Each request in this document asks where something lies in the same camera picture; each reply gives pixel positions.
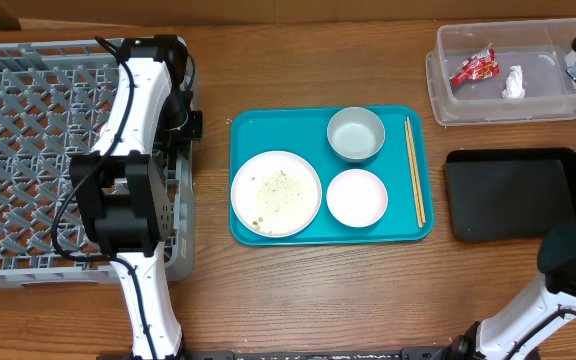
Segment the small pink bowl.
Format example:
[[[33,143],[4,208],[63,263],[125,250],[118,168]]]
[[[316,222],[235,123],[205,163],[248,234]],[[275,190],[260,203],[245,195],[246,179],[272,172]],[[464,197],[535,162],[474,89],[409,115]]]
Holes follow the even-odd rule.
[[[363,169],[339,173],[330,182],[326,203],[341,224],[364,228],[377,223],[388,207],[388,192],[383,182]]]

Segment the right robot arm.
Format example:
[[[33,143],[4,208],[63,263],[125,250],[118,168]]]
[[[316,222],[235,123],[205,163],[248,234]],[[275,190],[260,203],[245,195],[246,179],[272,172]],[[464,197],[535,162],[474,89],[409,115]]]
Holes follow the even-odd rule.
[[[444,174],[457,238],[543,242],[530,284],[434,358],[538,358],[538,346],[576,318],[576,152],[566,147],[454,150]]]

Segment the white tissue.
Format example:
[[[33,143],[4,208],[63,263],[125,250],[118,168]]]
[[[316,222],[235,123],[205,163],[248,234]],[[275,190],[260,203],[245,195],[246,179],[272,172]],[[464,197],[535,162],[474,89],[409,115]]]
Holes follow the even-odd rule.
[[[502,90],[503,99],[522,99],[525,97],[523,87],[523,71],[520,65],[510,67],[510,73],[505,81],[505,88]]]

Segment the red snack wrapper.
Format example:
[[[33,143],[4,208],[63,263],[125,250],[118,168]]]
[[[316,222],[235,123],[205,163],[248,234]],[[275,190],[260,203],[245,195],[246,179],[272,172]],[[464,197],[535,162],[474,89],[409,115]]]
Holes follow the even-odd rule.
[[[452,85],[461,85],[465,81],[479,81],[495,77],[500,73],[495,51],[489,43],[479,52],[464,60],[449,76]]]

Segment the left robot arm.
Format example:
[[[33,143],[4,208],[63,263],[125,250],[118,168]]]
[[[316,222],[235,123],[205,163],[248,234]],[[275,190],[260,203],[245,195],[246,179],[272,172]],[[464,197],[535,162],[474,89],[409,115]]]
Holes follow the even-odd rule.
[[[93,147],[72,156],[73,188],[55,217],[76,202],[99,252],[66,249],[56,225],[52,245],[73,262],[113,267],[132,327],[130,358],[187,359],[168,283],[194,266],[192,147],[203,135],[197,68],[176,35],[97,42],[118,65],[117,93]]]

